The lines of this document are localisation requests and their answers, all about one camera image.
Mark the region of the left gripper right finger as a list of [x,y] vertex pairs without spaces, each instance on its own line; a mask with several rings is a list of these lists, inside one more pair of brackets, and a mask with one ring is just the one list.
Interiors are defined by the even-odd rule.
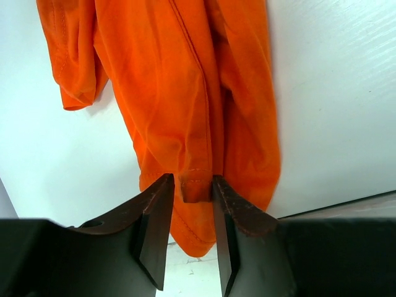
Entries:
[[395,193],[276,219],[212,183],[223,296],[394,296]]

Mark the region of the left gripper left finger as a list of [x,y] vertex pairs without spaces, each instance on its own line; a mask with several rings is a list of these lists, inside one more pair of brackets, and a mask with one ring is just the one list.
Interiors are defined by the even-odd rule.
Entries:
[[155,296],[165,280],[174,177],[79,227],[1,221],[2,296]]

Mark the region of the orange t shirt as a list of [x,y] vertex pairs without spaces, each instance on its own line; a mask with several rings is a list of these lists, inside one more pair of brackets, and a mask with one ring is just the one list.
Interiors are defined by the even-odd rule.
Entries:
[[265,210],[281,171],[265,1],[38,1],[65,110],[105,84],[136,152],[141,190],[175,178],[171,235],[216,242],[212,179]]

